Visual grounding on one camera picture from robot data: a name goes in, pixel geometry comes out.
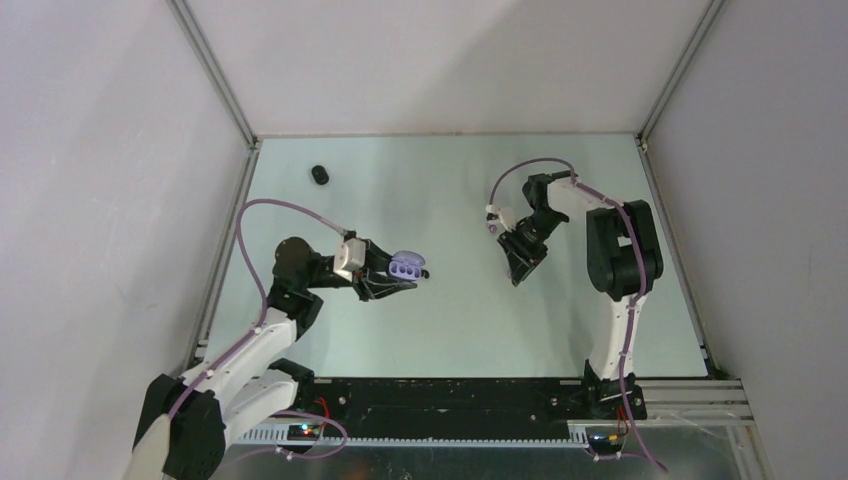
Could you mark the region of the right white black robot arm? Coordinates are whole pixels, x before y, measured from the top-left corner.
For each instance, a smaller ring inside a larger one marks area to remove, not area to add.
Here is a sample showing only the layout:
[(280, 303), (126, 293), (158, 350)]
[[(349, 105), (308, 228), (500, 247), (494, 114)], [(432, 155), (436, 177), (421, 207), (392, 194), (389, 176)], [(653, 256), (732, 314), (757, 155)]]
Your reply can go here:
[(532, 210), (522, 219), (508, 207), (485, 207), (513, 285), (547, 257), (546, 242), (559, 225), (580, 220), (585, 227), (588, 277), (607, 301), (600, 337), (585, 362), (581, 402), (591, 416), (606, 418), (635, 393), (634, 336), (645, 300), (664, 272), (651, 207), (643, 200), (615, 200), (570, 171), (531, 175), (522, 193)]

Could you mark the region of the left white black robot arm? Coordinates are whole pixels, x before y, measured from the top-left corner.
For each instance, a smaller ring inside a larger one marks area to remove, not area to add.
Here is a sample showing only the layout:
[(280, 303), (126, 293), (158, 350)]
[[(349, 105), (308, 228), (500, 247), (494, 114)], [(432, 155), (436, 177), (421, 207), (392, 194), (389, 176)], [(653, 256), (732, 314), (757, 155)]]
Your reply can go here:
[(236, 441), (279, 412), (327, 422), (311, 413), (313, 371), (281, 356), (315, 323), (323, 306), (316, 290), (350, 288), (368, 302), (429, 276), (420, 254), (390, 254), (354, 234), (327, 256), (290, 237), (274, 260), (271, 288), (250, 329), (218, 357), (148, 385), (125, 478), (208, 479)]

